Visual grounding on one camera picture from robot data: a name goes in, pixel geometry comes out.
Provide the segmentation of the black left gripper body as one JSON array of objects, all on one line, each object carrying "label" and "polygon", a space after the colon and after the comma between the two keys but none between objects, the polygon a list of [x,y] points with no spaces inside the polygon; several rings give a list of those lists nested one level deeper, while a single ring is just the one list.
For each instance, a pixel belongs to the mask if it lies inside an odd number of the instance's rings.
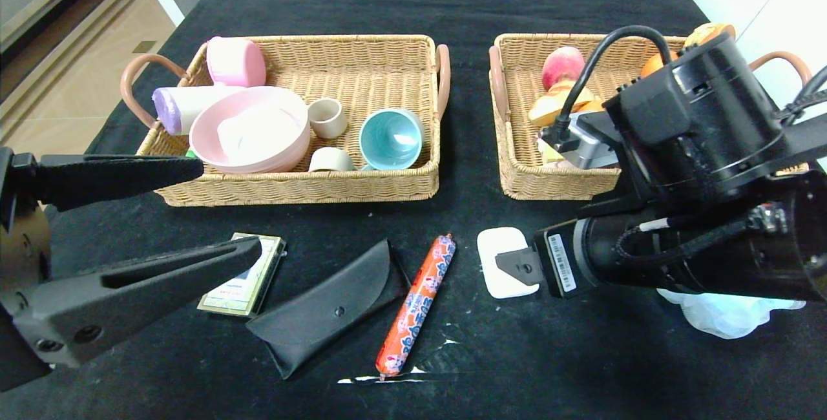
[{"label": "black left gripper body", "polygon": [[34,156],[2,148],[2,368],[3,392],[50,373],[14,324],[29,302],[25,291],[49,276],[49,232],[32,194]]}]

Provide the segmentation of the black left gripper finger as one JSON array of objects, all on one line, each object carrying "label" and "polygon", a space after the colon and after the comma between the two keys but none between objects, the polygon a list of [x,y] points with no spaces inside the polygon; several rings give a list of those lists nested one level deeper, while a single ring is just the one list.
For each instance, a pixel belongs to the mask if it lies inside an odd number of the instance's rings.
[{"label": "black left gripper finger", "polygon": [[14,326],[45,363],[77,367],[245,270],[245,238],[128,259],[27,290]]},{"label": "black left gripper finger", "polygon": [[11,175],[33,199],[57,211],[148,193],[204,174],[198,158],[109,154],[13,154]]}]

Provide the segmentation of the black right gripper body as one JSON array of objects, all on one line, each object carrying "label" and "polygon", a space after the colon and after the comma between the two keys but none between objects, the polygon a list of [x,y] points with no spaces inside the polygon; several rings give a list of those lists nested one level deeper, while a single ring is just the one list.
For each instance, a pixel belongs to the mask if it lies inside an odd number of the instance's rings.
[{"label": "black right gripper body", "polygon": [[633,217],[572,219],[536,231],[534,244],[552,296],[571,299],[604,284],[653,288],[655,275],[620,263],[614,251]]}]

